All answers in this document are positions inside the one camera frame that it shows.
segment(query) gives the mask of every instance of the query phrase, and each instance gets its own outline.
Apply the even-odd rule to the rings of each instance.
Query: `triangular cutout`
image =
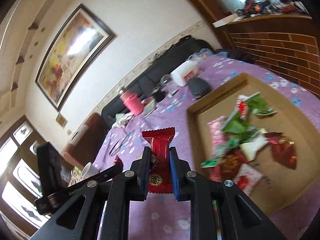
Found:
[[[60,217],[58,217],[57,225],[71,230],[75,229],[84,201],[85,197],[80,196],[75,202],[73,202],[73,204]]]
[[[252,228],[256,225],[261,224],[261,218],[240,195],[235,196],[235,201],[244,228]]]

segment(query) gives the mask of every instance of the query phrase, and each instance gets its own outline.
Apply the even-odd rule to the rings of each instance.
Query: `white cup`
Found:
[[[91,162],[87,163],[81,172],[81,178],[87,179],[93,175],[98,174],[100,171],[95,166],[92,165]]]

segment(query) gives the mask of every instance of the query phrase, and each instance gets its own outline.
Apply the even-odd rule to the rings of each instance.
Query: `pink thermos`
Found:
[[[134,115],[141,114],[144,110],[144,105],[141,103],[137,94],[132,94],[125,87],[121,86],[118,89],[120,99],[123,101],[124,105],[132,112]]]

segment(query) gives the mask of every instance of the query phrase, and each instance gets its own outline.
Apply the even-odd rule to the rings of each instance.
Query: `door glass panel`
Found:
[[[18,215],[36,228],[40,228],[49,220],[49,216],[42,216],[35,206],[22,196],[10,183],[4,187],[2,198]]]
[[[14,153],[18,150],[15,142],[9,138],[0,149],[0,175],[6,169]]]
[[[35,141],[29,148],[29,150],[34,154],[37,155],[36,149],[40,144],[38,143],[38,141]]]
[[[32,133],[31,127],[25,122],[13,133],[13,136],[15,137],[17,142],[21,145],[31,133]]]
[[[42,196],[40,178],[24,160],[19,161],[13,170],[13,175],[35,197]]]

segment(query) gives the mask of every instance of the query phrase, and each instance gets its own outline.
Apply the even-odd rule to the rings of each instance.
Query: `pink candy wrapper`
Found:
[[[226,142],[225,134],[221,130],[223,127],[224,121],[225,121],[225,118],[223,115],[208,123],[210,133],[211,133],[213,157],[215,157],[216,146]]]
[[[234,183],[249,196],[262,176],[263,174],[261,172],[244,163],[241,165]]]

